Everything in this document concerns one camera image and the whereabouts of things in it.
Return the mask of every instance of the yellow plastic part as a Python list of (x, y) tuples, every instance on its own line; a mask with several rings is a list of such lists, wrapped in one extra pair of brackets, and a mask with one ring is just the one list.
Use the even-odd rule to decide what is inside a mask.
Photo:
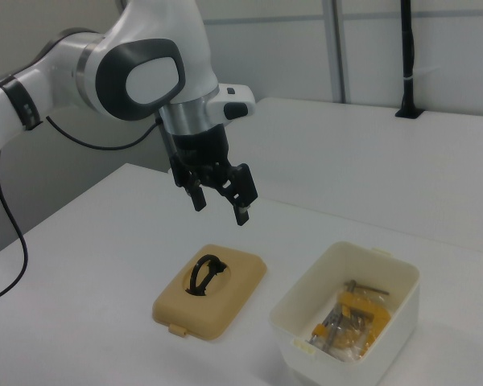
[(317, 324), (313, 329), (312, 335), (327, 337), (328, 329), (323, 324)]
[(372, 327), (365, 341), (365, 346), (360, 352), (360, 356), (363, 356), (385, 329), (386, 324), (390, 321), (390, 314), (385, 308), (370, 301), (368, 298), (350, 292), (342, 293), (338, 298), (338, 302), (342, 305), (342, 309), (347, 307), (350, 310), (357, 310), (372, 321)]
[[(217, 256), (227, 265), (206, 287), (205, 296), (186, 292), (196, 262), (204, 255)], [(174, 277), (152, 307), (153, 319), (169, 326), (178, 336), (201, 339), (220, 336), (254, 292), (266, 272), (260, 257), (218, 245), (203, 247)], [(208, 274), (207, 264), (197, 276), (197, 284)]]

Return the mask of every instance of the black mount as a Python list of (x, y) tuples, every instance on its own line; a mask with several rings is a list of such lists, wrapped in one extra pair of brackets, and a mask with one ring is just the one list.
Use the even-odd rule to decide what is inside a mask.
[(413, 30), (411, 29), (411, 2), (401, 0), (402, 24), (402, 75), (404, 78), (404, 95), (401, 109), (396, 117), (416, 119), (424, 110), (417, 109), (413, 101), (413, 63), (415, 62), (415, 44)]
[(237, 224), (246, 223), (249, 206), (257, 199), (258, 192), (249, 167), (245, 163), (239, 166), (229, 163), (224, 126), (217, 125), (196, 135), (172, 135), (173, 146), (164, 129), (161, 131), (175, 184), (184, 187), (195, 210), (201, 211), (206, 206), (200, 185), (211, 187), (233, 205)]

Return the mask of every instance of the white wall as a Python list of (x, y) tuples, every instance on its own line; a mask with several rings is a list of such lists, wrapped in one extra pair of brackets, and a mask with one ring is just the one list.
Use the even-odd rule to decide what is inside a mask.
[(219, 81), (247, 84), (257, 100), (339, 101), (328, 3), (197, 0)]
[[(399, 106), (400, 2), (341, 0), (348, 102)], [(415, 103), (483, 115), (483, 0), (413, 0)]]
[[(105, 32), (118, 16), (114, 0), (0, 0), (0, 75), (30, 62), (63, 29)], [(53, 117), (73, 135), (105, 146), (130, 142), (151, 124), (111, 121), (77, 109)], [(26, 232), (125, 162), (167, 170), (159, 132), (131, 150), (104, 153), (81, 148), (43, 123), (3, 149), (2, 187)], [(0, 206), (0, 250), (15, 238)]]

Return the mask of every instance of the black handle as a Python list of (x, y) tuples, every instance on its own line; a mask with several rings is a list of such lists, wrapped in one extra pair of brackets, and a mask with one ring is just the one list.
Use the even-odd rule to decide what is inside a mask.
[[(197, 285), (196, 277), (199, 274), (199, 271), (200, 271), (200, 268), (202, 268), (202, 265), (204, 265), (207, 262), (209, 262), (208, 275), (204, 278), (204, 280), (199, 285)], [(213, 279), (213, 277), (216, 276), (218, 273), (224, 272), (225, 268), (227, 268), (227, 265), (222, 263), (218, 257), (214, 255), (202, 256), (195, 264), (195, 267), (193, 267), (192, 275), (190, 277), (190, 288), (186, 289), (186, 292), (194, 296), (205, 296), (206, 287), (208, 286), (211, 279)]]

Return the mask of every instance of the gray wall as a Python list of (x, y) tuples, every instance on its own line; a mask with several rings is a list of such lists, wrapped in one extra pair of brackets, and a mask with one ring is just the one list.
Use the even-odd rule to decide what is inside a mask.
[[(105, 32), (118, 16), (114, 0), (0, 0), (0, 75), (28, 63), (59, 31)], [(112, 121), (79, 109), (52, 117), (69, 133), (104, 146), (131, 142), (151, 124)], [(43, 123), (3, 149), (2, 187), (26, 232), (126, 162), (167, 170), (159, 132), (133, 149), (109, 153), (82, 148)], [(15, 238), (0, 205), (0, 250)]]

